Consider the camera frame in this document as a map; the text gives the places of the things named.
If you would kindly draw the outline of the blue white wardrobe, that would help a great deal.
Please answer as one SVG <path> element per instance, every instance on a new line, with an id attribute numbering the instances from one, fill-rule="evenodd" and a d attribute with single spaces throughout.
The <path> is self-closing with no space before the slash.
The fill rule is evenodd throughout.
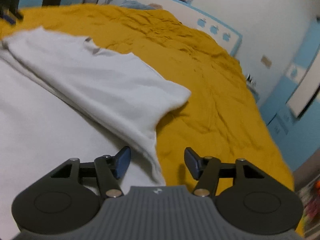
<path id="1" fill-rule="evenodd" d="M 319 19 L 260 113 L 292 171 L 319 149 Z"/>

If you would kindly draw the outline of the mustard yellow bedspread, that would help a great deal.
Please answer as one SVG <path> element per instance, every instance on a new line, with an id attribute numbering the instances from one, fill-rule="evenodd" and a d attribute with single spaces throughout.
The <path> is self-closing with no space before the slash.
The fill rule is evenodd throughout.
<path id="1" fill-rule="evenodd" d="M 87 4 L 25 9 L 21 23 L 1 22 L 1 37 L 38 27 L 88 36 L 102 48 L 133 53 L 166 80 L 190 90 L 188 102 L 156 126 L 156 153 L 168 185 L 194 186 L 183 166 L 183 151 L 191 147 L 224 162 L 247 158 L 294 187 L 239 62 L 207 34 L 183 25 L 165 10 Z"/>

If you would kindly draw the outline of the white t-shirt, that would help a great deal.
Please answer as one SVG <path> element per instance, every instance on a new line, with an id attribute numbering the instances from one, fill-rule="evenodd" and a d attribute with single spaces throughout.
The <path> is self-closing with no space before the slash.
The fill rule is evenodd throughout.
<path id="1" fill-rule="evenodd" d="M 165 185 L 156 126 L 190 95 L 135 54 L 88 36 L 39 27 L 2 38 L 1 239 L 19 232 L 14 198 L 70 158 L 90 162 L 128 145 L 122 191 Z"/>

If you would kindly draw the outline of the white blue headboard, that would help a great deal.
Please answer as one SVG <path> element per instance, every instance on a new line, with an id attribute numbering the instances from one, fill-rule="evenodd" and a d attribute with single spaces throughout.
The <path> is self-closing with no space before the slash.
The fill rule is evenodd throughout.
<path id="1" fill-rule="evenodd" d="M 234 56 L 242 42 L 242 35 L 214 16 L 178 0 L 127 0 L 144 5 L 160 5 L 164 10 L 173 14 L 179 22 L 189 28 L 200 30 Z"/>

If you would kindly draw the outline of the blue pillow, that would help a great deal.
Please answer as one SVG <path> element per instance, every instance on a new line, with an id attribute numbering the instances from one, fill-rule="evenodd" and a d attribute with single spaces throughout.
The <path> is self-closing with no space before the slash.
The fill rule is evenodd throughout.
<path id="1" fill-rule="evenodd" d="M 159 4 L 156 3 L 151 3 L 151 4 L 143 4 L 138 1 L 132 1 L 128 0 L 123 2 L 121 7 L 124 8 L 130 8 L 130 9 L 138 9 L 138 10 L 158 10 L 158 9 L 163 9 L 163 7 Z"/>

